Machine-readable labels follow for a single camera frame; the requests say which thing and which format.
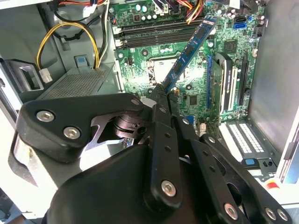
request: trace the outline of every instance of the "green circuit board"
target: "green circuit board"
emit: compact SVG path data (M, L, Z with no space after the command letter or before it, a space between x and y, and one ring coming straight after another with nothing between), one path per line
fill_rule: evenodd
M146 6L147 12L142 10L136 11L136 5ZM154 15L155 5L151 0L142 1L134 4L115 4L112 5L114 13L113 20L116 18L116 23L113 27L125 27L152 23L153 19L145 21L135 21L135 15L147 16ZM222 10L227 12L230 10L228 6L218 6L217 4L209 4L204 7L205 14L216 14ZM184 14L172 15L168 13L157 14L156 21L168 21L175 19L183 19ZM214 60L217 52L225 52L233 61L234 68L238 69L238 77L242 67L242 59L244 55L248 55L248 72L244 81L246 89L251 89L252 80L254 77L254 68L256 64L257 48L259 38L254 37L254 29L257 26L257 15L263 14L264 8L259 7L257 14L246 16L246 28L235 29L234 19L228 18L224 14L215 27L215 32L204 43L203 47L192 59L188 68L181 76L174 88L175 94L178 96L178 106L180 113L186 117L193 117L194 127L201 132L202 124L206 124L206 132L217 134L217 127L220 122L234 119L243 119L247 116L250 94L244 96L243 104L238 103L238 91L240 80L237 79L234 95L234 105L232 110L223 111L220 114L221 107L221 90L222 90L222 68ZM154 35L178 34L175 30L158 30ZM140 32L126 37L126 40L134 40L138 38L147 38L153 35L152 33ZM121 34L114 34L114 39L121 39ZM185 42L171 42L167 44L153 43L148 46L148 43L138 47L122 48L117 47L118 61L121 70L121 82L125 92L135 94L139 98L148 97L151 91L155 88L156 83L164 80L170 68L174 64L176 58L184 49ZM212 67L208 74L209 60L211 56Z

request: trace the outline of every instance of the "integrated circuit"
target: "integrated circuit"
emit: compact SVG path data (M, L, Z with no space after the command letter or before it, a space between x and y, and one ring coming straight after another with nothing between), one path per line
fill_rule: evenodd
M237 52L237 40L230 40L224 42L224 52L227 54L234 54Z
M197 105L197 95L189 96L189 104Z
M194 50L194 47L189 45L185 51L186 56L189 56L193 50Z
M206 32L206 28L205 27L201 27L198 31L198 33L195 35L196 38L201 39L203 37L203 35Z
M178 62L175 66L174 66L174 68L173 68L173 71L174 71L174 73L178 73L178 71L179 71L179 69L182 67L182 63L181 62Z

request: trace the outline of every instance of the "sata port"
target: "sata port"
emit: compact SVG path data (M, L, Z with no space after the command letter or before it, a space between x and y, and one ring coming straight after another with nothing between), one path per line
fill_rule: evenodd
M244 29L247 27L247 23L239 22L234 24L234 29Z
M238 23L238 22L246 22L246 21L247 21L247 19L246 19L246 17L244 17L244 16L237 17L237 18L234 19L234 22L235 22L235 23Z

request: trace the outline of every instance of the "motherboard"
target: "motherboard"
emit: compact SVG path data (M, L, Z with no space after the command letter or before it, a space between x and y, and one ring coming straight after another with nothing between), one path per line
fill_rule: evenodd
M217 134L223 121L247 116L264 7L235 9L204 1L189 24L188 9L156 0L111 5L110 19L124 91L148 97L162 83L207 14L220 19L173 87L180 113L198 134Z

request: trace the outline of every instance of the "blue ram stick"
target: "blue ram stick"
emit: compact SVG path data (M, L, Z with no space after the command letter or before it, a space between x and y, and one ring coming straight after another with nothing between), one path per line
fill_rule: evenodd
M195 53L203 45L204 41L209 36L210 32L215 27L218 16L206 15L198 29L195 31L181 55L174 63L172 69L167 74L166 78L162 82L165 88L165 93L168 94L174 87L175 83L184 72L185 68L189 65L190 61L194 58Z

